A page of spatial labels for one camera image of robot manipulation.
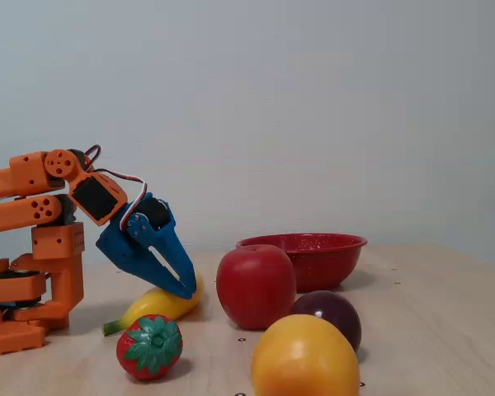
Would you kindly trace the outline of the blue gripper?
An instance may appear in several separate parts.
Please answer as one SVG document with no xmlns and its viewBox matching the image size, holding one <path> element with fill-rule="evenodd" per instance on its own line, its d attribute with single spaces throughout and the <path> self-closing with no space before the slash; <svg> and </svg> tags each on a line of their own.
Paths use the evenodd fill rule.
<svg viewBox="0 0 495 396">
<path fill-rule="evenodd" d="M 166 201 L 148 193 L 135 208 L 126 205 L 101 233 L 96 245 L 119 269 L 182 299 L 196 292 L 196 273 L 174 229 Z M 154 248 L 173 275 L 150 251 Z"/>
</svg>

